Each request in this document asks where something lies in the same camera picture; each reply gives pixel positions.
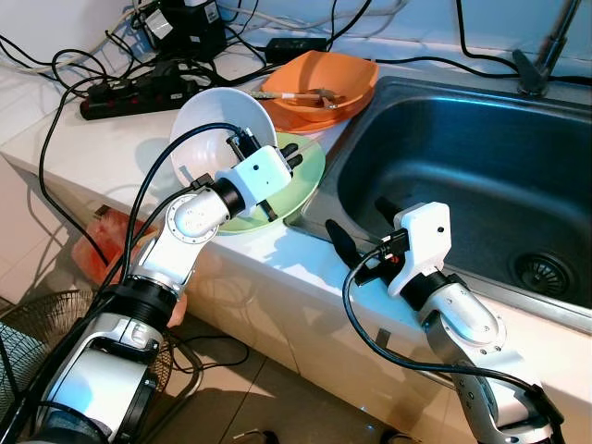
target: green plate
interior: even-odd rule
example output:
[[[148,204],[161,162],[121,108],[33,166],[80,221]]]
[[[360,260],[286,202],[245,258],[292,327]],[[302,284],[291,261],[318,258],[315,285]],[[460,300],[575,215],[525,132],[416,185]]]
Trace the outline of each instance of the green plate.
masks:
[[[294,168],[290,185],[267,199],[276,212],[277,219],[269,222],[261,207],[257,206],[252,215],[235,217],[221,226],[220,233],[246,233],[266,227],[293,213],[310,197],[325,171],[325,152],[317,142],[306,137],[282,132],[277,134],[280,148],[291,142],[298,144],[298,151],[293,155],[302,154],[302,163]]]

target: sink basin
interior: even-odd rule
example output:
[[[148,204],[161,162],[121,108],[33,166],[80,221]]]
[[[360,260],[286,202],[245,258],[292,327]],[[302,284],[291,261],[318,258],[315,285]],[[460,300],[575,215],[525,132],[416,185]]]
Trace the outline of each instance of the sink basin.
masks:
[[[333,218],[364,251],[392,231],[378,197],[445,203],[446,264],[474,290],[589,329],[591,122],[585,106],[383,78],[288,223],[326,239]]]

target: faucet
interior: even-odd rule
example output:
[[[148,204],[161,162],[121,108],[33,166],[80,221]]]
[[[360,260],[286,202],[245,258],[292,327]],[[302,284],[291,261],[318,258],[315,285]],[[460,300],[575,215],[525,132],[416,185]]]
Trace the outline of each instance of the faucet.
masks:
[[[547,36],[541,45],[538,58],[534,64],[528,60],[521,50],[516,49],[512,52],[512,58],[520,76],[519,93],[534,97],[545,95],[549,76],[553,68],[555,68],[563,46],[567,42],[567,31],[570,28],[575,11],[580,6],[580,2],[581,0],[565,0],[551,34]]]

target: orange bowl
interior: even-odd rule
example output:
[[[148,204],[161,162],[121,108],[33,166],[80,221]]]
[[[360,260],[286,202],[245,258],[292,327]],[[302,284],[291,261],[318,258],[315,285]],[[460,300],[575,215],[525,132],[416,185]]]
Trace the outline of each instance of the orange bowl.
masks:
[[[348,108],[374,90],[378,79],[378,65],[350,55],[309,51],[274,72],[261,90],[272,93],[308,93],[326,89],[342,96],[335,109],[310,99],[274,99],[286,111],[312,121],[322,122],[342,117]]]

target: sink drain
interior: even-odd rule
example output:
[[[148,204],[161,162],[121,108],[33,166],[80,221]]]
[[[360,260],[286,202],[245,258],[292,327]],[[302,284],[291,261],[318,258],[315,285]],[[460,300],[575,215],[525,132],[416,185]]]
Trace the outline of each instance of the sink drain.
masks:
[[[528,253],[518,257],[514,272],[525,290],[547,296],[560,296],[569,289],[569,268],[546,253]]]

